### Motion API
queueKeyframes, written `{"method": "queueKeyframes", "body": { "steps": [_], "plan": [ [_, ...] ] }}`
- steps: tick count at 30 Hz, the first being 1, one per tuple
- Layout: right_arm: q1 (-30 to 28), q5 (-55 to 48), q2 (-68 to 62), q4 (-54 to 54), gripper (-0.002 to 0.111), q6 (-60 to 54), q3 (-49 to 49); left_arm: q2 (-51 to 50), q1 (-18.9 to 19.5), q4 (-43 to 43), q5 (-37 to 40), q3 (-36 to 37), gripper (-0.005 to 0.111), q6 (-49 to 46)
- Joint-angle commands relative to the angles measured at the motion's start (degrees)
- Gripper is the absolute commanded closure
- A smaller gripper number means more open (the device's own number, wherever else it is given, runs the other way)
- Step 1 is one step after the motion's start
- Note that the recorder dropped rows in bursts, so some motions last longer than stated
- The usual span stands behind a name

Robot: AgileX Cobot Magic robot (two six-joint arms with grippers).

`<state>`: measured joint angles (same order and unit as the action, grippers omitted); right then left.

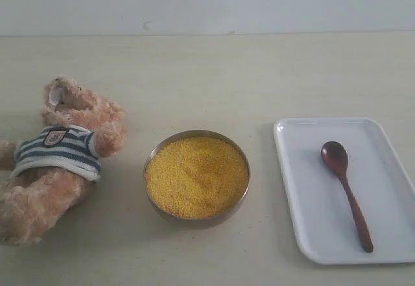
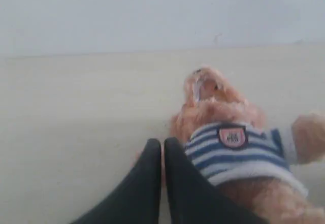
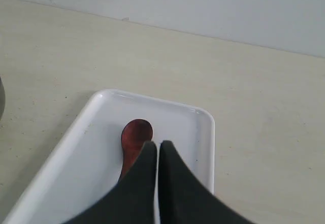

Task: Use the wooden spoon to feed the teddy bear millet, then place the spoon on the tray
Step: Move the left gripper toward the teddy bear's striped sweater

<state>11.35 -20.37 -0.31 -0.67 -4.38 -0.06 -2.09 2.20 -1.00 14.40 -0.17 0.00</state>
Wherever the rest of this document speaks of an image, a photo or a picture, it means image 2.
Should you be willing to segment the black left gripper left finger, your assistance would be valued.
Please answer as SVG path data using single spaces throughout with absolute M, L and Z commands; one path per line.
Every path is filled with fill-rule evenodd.
M 125 178 L 73 223 L 158 223 L 160 197 L 161 144 L 150 138 Z

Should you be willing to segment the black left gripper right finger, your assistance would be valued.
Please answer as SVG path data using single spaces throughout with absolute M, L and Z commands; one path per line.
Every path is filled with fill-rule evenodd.
M 171 223 L 264 223 L 216 190 L 187 159 L 176 138 L 165 139 L 164 156 Z

